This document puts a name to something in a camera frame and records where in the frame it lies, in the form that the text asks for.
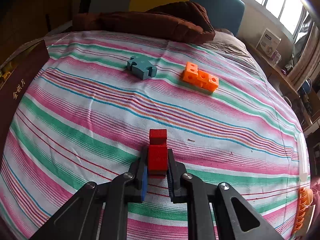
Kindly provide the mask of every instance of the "red block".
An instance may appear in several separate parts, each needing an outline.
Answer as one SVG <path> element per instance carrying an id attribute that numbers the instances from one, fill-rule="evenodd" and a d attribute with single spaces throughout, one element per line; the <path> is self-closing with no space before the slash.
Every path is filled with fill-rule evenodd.
<path id="1" fill-rule="evenodd" d="M 148 174 L 165 175 L 168 169 L 168 149 L 164 145 L 149 145 Z"/>
<path id="2" fill-rule="evenodd" d="M 149 132 L 150 145 L 167 145 L 166 129 L 150 129 Z"/>
<path id="3" fill-rule="evenodd" d="M 164 175 L 148 175 L 150 179 L 165 179 L 165 174 Z"/>

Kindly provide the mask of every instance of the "brown pillow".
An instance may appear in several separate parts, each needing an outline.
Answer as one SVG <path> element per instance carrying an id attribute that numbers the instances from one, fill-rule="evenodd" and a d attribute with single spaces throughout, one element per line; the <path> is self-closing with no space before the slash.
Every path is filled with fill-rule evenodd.
<path id="1" fill-rule="evenodd" d="M 205 9 L 192 2 L 171 3 L 147 12 L 77 14 L 73 30 L 133 33 L 193 44 L 212 41 L 215 36 Z"/>

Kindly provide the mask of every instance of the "curtain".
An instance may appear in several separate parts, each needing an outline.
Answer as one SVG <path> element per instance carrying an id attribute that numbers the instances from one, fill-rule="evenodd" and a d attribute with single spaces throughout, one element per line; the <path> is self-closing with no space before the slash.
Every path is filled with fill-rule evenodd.
<path id="1" fill-rule="evenodd" d="M 320 62 L 320 31 L 313 23 L 306 47 L 288 78 L 291 80 L 296 91 L 301 87 L 304 81 L 312 75 Z"/>

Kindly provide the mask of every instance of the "blue chair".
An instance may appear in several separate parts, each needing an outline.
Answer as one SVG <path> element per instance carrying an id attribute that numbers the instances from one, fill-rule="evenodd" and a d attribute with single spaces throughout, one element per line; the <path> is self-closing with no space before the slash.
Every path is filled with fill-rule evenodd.
<path id="1" fill-rule="evenodd" d="M 244 3 L 241 0 L 190 0 L 202 5 L 215 28 L 228 29 L 237 35 L 243 13 Z"/>

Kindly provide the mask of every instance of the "orange object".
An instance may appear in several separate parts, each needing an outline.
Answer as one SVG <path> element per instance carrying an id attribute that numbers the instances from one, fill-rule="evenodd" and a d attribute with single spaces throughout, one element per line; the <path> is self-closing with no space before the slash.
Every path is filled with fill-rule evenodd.
<path id="1" fill-rule="evenodd" d="M 296 231 L 298 231 L 304 221 L 304 215 L 306 208 L 310 205 L 308 190 L 304 187 L 299 188 L 298 190 L 298 206 L 297 206 L 297 213 L 296 213 L 296 219 L 294 222 L 294 226 L 292 229 L 291 235 L 293 235 Z"/>
<path id="2" fill-rule="evenodd" d="M 198 65 L 187 62 L 183 72 L 183 81 L 194 84 L 198 78 Z"/>
<path id="3" fill-rule="evenodd" d="M 187 62 L 182 80 L 210 92 L 214 92 L 219 86 L 219 78 L 205 71 L 198 70 L 198 65 L 191 62 Z"/>
<path id="4" fill-rule="evenodd" d="M 214 92 L 219 86 L 219 78 L 214 75 L 209 74 L 208 83 L 203 86 L 204 89 L 207 89 L 211 92 Z"/>

